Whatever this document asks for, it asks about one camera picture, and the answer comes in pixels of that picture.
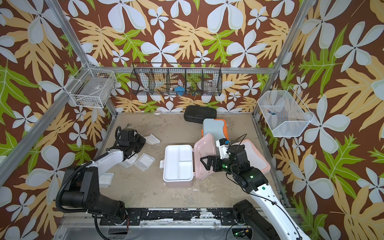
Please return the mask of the white and salmon first aid box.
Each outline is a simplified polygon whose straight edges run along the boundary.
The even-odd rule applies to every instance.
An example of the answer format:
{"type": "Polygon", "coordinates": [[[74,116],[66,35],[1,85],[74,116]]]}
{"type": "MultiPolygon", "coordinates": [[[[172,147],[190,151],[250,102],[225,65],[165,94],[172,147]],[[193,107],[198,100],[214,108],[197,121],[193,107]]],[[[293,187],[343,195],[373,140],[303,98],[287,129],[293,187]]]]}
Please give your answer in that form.
{"type": "Polygon", "coordinates": [[[235,143],[231,148],[233,151],[236,151],[240,164],[244,164],[245,157],[247,157],[250,166],[259,169],[263,174],[271,170],[270,164],[250,140],[246,139],[241,143],[235,143]]]}

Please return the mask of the grey box orange handle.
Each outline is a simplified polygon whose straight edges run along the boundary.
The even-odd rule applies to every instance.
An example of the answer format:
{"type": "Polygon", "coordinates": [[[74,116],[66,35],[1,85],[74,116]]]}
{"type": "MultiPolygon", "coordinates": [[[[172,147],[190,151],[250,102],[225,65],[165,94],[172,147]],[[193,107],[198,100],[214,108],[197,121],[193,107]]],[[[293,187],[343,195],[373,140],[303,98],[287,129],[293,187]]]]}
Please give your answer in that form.
{"type": "Polygon", "coordinates": [[[224,119],[204,119],[202,136],[211,134],[215,141],[226,138],[229,140],[228,125],[224,119]]]}

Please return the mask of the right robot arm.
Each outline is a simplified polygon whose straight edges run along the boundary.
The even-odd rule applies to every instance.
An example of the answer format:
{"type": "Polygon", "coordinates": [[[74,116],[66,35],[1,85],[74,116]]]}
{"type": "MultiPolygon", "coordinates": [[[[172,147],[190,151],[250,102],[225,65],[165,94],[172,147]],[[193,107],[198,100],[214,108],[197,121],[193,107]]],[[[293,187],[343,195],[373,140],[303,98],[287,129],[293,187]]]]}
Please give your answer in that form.
{"type": "Polygon", "coordinates": [[[252,197],[267,217],[264,219],[244,200],[233,207],[236,222],[250,226],[253,235],[266,240],[309,240],[281,204],[265,175],[250,165],[245,146],[221,145],[219,149],[219,156],[204,156],[200,162],[208,171],[231,175],[233,182],[252,197]]]}

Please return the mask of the pink medicine chest box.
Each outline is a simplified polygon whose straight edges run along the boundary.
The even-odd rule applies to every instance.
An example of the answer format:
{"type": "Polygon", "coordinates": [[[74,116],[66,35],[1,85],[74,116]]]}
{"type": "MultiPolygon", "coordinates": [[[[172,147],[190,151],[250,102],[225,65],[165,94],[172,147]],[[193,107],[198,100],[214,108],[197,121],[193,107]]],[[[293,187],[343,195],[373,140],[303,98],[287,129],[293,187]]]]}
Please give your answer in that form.
{"type": "Polygon", "coordinates": [[[189,188],[193,180],[202,180],[214,173],[207,170],[200,159],[216,155],[216,144],[212,134],[207,134],[190,145],[168,145],[165,158],[160,163],[163,180],[169,188],[189,188]]]}

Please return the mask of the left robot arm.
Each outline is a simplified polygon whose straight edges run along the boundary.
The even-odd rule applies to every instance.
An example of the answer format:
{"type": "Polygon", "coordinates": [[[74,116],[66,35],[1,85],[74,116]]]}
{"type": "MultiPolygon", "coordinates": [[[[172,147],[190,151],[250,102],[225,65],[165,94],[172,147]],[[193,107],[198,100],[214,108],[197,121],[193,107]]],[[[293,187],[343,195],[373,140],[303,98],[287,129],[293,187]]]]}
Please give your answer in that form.
{"type": "Polygon", "coordinates": [[[55,199],[56,208],[63,213],[88,213],[122,224],[127,215],[125,204],[102,195],[99,178],[115,165],[139,153],[145,143],[146,139],[137,130],[118,127],[115,142],[105,153],[65,171],[55,199]]]}

